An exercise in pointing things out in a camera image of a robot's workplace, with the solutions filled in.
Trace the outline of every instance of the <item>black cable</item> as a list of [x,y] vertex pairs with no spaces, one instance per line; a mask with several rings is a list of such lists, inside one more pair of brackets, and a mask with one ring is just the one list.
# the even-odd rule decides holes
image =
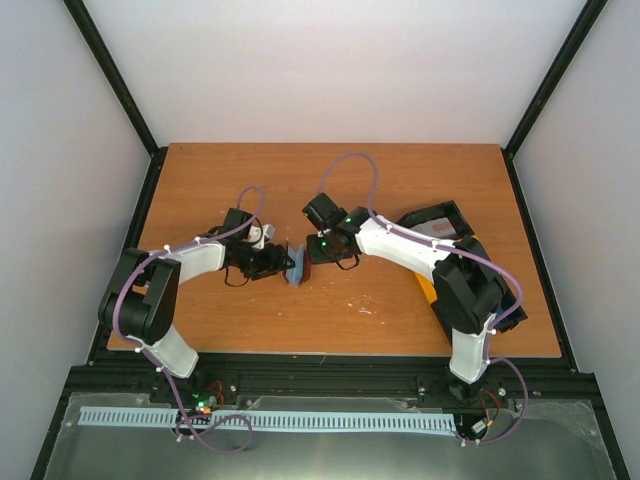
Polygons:
[[234,285],[232,283],[229,283],[229,267],[227,266],[224,269],[224,284],[228,287],[244,287],[247,283],[249,283],[249,278],[246,278],[244,283],[241,283],[239,285]]
[[356,263],[354,263],[350,267],[343,267],[342,264],[340,263],[340,260],[336,261],[336,265],[338,265],[342,270],[351,270],[352,268],[356,268],[358,265],[360,265],[360,257],[358,256],[357,253],[354,253],[353,256],[356,259]]

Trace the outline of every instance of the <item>blue sponge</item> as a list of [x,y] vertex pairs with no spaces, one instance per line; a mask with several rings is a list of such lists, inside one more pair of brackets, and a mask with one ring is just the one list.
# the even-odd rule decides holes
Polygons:
[[289,285],[297,287],[298,285],[300,285],[302,275],[304,275],[304,245],[300,245],[298,251],[289,247],[287,253],[296,263],[296,266],[287,270],[285,276],[287,278],[287,282],[289,282]]

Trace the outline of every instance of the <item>wooden table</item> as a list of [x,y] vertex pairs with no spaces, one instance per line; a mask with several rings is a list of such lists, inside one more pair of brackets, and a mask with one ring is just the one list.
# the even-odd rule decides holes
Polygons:
[[[492,260],[521,282],[529,319],[498,335],[493,355],[559,357],[560,349],[504,162],[497,145],[173,144],[161,174],[140,247],[177,245],[222,223],[249,184],[267,192],[260,219],[275,241],[294,246],[313,233],[301,209],[327,165],[366,151],[380,167],[376,210],[390,219],[455,200]],[[371,169],[363,158],[338,165],[325,191],[347,211],[364,205]],[[250,212],[258,195],[242,207]],[[315,266],[300,287],[281,276],[223,283],[221,272],[180,287],[175,325],[199,351],[448,355],[451,351],[414,274],[363,256],[358,268]],[[241,280],[240,275],[231,280]],[[109,348],[131,348],[111,338]]]

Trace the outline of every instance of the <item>black aluminum profile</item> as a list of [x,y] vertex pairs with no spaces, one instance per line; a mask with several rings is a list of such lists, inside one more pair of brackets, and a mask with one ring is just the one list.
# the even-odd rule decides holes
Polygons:
[[144,148],[146,148],[149,155],[155,154],[158,150],[158,144],[154,140],[151,130],[149,130],[147,126],[147,122],[145,122],[142,117],[142,113],[140,113],[127,84],[122,78],[122,75],[120,75],[120,71],[102,40],[102,36],[84,2],[82,0],[64,0],[64,3],[73,20],[76,22],[80,33],[82,33],[82,36],[87,42],[87,45],[91,49],[98,65],[100,65],[104,76],[107,78],[111,88],[113,88],[116,97],[118,97],[122,108],[124,108],[133,128],[137,132],[138,137],[140,137]]
[[518,123],[518,126],[513,132],[509,143],[504,148],[506,157],[509,160],[515,158],[516,153],[518,153],[518,150],[536,123],[542,109],[547,104],[558,83],[560,83],[564,72],[569,67],[573,57],[575,57],[580,49],[582,42],[587,37],[591,27],[598,19],[600,12],[602,12],[606,4],[607,0],[587,0],[585,3],[580,15],[578,15],[577,20],[569,31],[569,35],[567,35],[562,47],[560,47],[558,54],[549,67],[547,74],[542,79],[542,83],[540,83],[531,103],[524,112],[520,123]]
[[[381,373],[375,368],[336,368],[326,363],[305,365],[296,368],[271,370],[260,364],[234,365],[220,363],[210,365],[210,373],[223,380],[227,386],[234,385],[234,403],[240,412],[248,407],[247,399],[255,400],[262,396],[295,397],[373,397],[398,398],[421,408],[438,408],[447,413],[475,413],[479,407],[452,403],[449,399],[432,394],[429,390],[424,396],[417,388],[418,384],[429,385],[435,378],[443,375],[442,368],[422,368],[416,371],[398,371]],[[629,478],[624,459],[619,450],[600,390],[593,374],[571,373],[566,368],[523,368],[522,374],[527,381],[530,398],[545,400],[582,400],[591,404],[605,442],[609,458],[616,477]],[[508,398],[521,398],[522,388],[514,372],[504,365],[496,365],[490,376],[499,381],[508,392]],[[181,395],[190,405],[188,382],[179,380]],[[62,427],[62,420],[69,397],[74,392],[100,393],[147,393],[153,402],[169,402],[175,407],[172,396],[163,375],[158,374],[152,365],[81,366],[72,367],[63,389],[60,403],[51,422],[49,431],[36,462],[31,479],[45,476],[49,458],[55,440]]]
[[560,313],[558,300],[553,291],[551,277],[549,276],[549,271],[547,270],[547,265],[544,261],[542,250],[540,249],[540,242],[538,242],[538,237],[533,226],[533,221],[531,220],[529,207],[527,207],[527,202],[525,201],[524,194],[522,193],[522,187],[520,186],[520,181],[518,180],[518,174],[513,162],[509,160],[509,158],[507,158],[508,154],[506,153],[506,151],[503,150],[502,155],[505,160],[505,166],[507,168],[509,180],[511,181],[511,187],[513,188],[513,194],[516,197],[516,203],[518,204],[518,209],[520,210],[520,218],[522,218],[524,231],[527,234],[527,239],[529,240],[529,248],[531,249],[533,261],[536,265],[536,270],[538,271],[538,277],[542,286],[542,292],[544,293],[545,300],[547,301],[547,306],[549,307],[549,315],[551,316],[553,328],[556,331],[556,337],[558,338],[558,344],[560,345],[562,358],[568,362],[570,368],[577,370],[578,365],[573,355],[573,350],[571,349],[569,335],[567,334],[567,329],[565,328],[564,322],[562,320],[562,314]]
[[[144,224],[147,220],[149,209],[151,208],[151,201],[153,200],[158,180],[160,180],[160,174],[162,173],[162,167],[164,166],[164,161],[167,158],[168,151],[168,147],[162,147],[151,156],[149,168],[147,169],[147,173],[144,177],[138,202],[136,203],[136,207],[133,211],[133,216],[129,223],[129,229],[127,230],[127,236],[124,240],[124,245],[122,246],[123,251],[130,247],[137,247],[140,242],[142,230],[144,229]],[[109,341],[110,332],[111,330],[105,327],[102,323],[98,323],[87,361],[94,362],[97,357],[103,355],[103,352],[108,351],[107,343]]]

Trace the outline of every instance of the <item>white panel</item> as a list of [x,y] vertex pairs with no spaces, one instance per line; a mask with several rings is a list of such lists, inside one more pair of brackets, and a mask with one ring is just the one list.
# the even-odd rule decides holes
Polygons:
[[87,1],[163,144],[506,144],[583,4]]
[[581,369],[640,478],[640,6],[609,2],[516,158]]
[[0,6],[0,465],[29,478],[83,363],[146,153],[62,1]]

